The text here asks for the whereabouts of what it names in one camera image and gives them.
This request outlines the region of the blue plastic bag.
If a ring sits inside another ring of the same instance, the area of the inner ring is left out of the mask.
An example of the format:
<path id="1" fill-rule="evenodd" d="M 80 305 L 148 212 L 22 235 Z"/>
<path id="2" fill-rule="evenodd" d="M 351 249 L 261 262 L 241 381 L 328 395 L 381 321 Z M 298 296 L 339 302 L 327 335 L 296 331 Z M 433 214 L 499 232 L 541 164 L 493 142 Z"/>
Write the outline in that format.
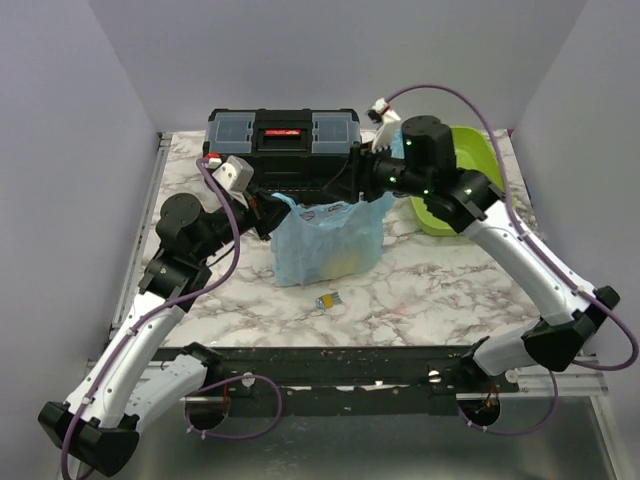
<path id="1" fill-rule="evenodd" d="M 271 234 L 273 273 L 280 286 L 304 286 L 364 273 L 383 254 L 383 221 L 395 198 L 304 207 L 276 193 L 290 213 Z"/>

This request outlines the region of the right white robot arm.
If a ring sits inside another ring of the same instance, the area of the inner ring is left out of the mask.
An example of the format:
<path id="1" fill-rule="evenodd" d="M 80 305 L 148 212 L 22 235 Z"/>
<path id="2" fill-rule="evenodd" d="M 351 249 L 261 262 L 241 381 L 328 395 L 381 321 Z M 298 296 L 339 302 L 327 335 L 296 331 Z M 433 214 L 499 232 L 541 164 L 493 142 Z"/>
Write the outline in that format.
<path id="1" fill-rule="evenodd" d="M 619 294 L 571 273 L 522 220 L 509 216 L 508 199 L 496 184 L 459 167 L 448 125 L 416 116 L 403 122 L 401 135 L 402 158 L 389 148 L 353 146 L 326 192 L 350 203 L 386 192 L 423 200 L 434 217 L 497 261 L 536 305 L 539 319 L 532 325 L 473 345 L 459 370 L 467 389 L 483 391 L 513 368 L 564 371 L 617 306 Z"/>

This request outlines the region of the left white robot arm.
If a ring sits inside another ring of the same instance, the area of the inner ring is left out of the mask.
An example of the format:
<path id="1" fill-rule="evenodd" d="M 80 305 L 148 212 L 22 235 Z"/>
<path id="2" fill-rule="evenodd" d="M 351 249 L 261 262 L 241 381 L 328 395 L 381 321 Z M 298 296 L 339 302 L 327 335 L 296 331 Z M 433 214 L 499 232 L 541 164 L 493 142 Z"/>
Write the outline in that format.
<path id="1" fill-rule="evenodd" d="M 138 382 L 166 336 L 195 300 L 211 291 L 209 258 L 240 236 L 265 239 L 290 212 L 290 204 L 263 191 L 247 203 L 230 197 L 214 212 L 189 193 L 169 197 L 156 234 L 160 247 L 147 265 L 130 313 L 81 384 L 62 402 L 47 402 L 38 422 L 64 458 L 74 457 L 105 477 L 132 458 L 143 430 L 181 397 L 219 390 L 228 369 L 214 350 L 184 347 L 145 387 Z"/>

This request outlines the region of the black plastic toolbox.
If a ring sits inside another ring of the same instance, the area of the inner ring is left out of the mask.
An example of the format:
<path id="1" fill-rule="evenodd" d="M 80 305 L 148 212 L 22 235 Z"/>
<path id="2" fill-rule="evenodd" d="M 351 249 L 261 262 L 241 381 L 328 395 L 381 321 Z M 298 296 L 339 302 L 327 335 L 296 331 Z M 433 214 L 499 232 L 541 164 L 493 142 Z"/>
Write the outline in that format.
<path id="1" fill-rule="evenodd" d="M 202 151 L 246 160 L 254 169 L 252 182 L 263 190 L 322 205 L 336 201 L 324 187 L 360 141 L 353 109 L 216 109 Z"/>

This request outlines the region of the small yellow metal clip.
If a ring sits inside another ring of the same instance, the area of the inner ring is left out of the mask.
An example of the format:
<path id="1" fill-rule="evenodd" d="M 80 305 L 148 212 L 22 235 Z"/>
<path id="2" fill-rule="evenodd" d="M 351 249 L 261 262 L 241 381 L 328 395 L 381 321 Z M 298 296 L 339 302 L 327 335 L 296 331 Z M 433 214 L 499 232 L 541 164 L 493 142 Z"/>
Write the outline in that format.
<path id="1" fill-rule="evenodd" d="M 321 310 L 327 310 L 340 305 L 342 303 L 341 297 L 338 292 L 332 292 L 321 295 L 315 301 L 316 307 Z"/>

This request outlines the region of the green plastic tray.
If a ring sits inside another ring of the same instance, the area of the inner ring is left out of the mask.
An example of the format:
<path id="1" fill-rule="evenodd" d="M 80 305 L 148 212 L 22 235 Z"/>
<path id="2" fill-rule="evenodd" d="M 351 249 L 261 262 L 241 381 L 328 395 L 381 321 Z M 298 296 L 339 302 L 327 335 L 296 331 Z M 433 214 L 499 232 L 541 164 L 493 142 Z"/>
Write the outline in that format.
<path id="1" fill-rule="evenodd" d="M 489 138 L 480 130 L 468 126 L 453 126 L 451 130 L 457 165 L 484 173 L 503 190 L 503 177 Z M 427 211 L 426 205 L 420 198 L 411 197 L 410 204 L 415 220 L 423 233 L 432 237 L 457 236 L 448 224 Z"/>

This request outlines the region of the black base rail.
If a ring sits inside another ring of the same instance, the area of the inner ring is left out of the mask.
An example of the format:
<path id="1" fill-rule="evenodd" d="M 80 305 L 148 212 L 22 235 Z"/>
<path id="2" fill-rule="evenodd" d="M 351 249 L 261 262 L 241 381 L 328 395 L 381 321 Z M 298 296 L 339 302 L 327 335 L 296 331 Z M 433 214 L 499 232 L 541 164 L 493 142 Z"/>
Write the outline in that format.
<path id="1" fill-rule="evenodd" d="M 285 416 L 329 417 L 396 414 L 453 416 L 460 404 L 515 394 L 514 374 L 489 378 L 468 367 L 464 346 L 436 347 L 221 347 L 192 343 L 161 348 L 156 361 L 169 365 L 181 354 L 209 364 L 205 382 L 256 374 L 189 401 L 187 410 L 204 422 L 232 417 L 270 417 L 275 391 Z"/>

